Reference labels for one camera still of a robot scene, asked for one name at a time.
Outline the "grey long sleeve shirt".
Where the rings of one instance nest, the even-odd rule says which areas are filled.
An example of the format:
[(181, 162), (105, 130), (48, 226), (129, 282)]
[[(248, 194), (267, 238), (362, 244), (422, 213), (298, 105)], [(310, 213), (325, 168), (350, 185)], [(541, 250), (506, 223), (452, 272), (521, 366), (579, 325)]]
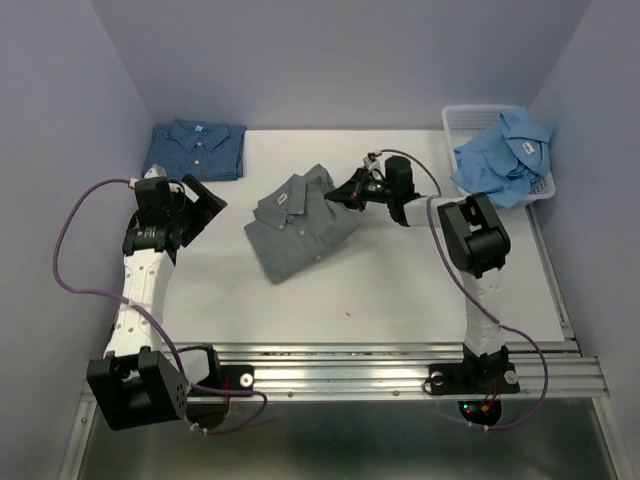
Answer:
[(334, 188), (329, 172), (316, 164), (258, 201), (244, 232), (271, 283), (331, 255), (359, 228), (354, 214), (325, 198)]

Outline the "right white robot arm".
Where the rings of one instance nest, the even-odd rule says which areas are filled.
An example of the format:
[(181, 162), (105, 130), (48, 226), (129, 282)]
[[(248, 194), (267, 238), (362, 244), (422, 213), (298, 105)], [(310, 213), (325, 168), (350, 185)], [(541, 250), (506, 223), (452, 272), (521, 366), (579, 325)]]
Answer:
[(484, 193), (455, 200), (421, 195), (413, 179), (415, 158), (397, 150), (387, 155), (379, 169), (378, 154), (368, 154), (363, 166), (325, 197), (357, 211), (370, 202), (384, 204), (397, 224), (428, 226), (445, 267), (461, 286), (463, 358), (430, 365), (424, 391), (433, 396), (519, 392), (501, 324), (492, 312), (511, 241), (490, 199)]

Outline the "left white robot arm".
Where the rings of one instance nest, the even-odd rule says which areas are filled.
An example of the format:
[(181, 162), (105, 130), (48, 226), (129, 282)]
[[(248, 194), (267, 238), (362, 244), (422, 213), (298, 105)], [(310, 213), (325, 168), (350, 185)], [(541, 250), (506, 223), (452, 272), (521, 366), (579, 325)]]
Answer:
[(171, 180), (158, 165), (134, 181), (133, 190), (137, 209), (122, 246), (119, 310), (103, 357), (87, 368), (91, 391), (115, 431), (179, 420), (186, 413), (187, 382), (162, 353), (158, 328), (178, 251), (227, 205), (193, 176)]

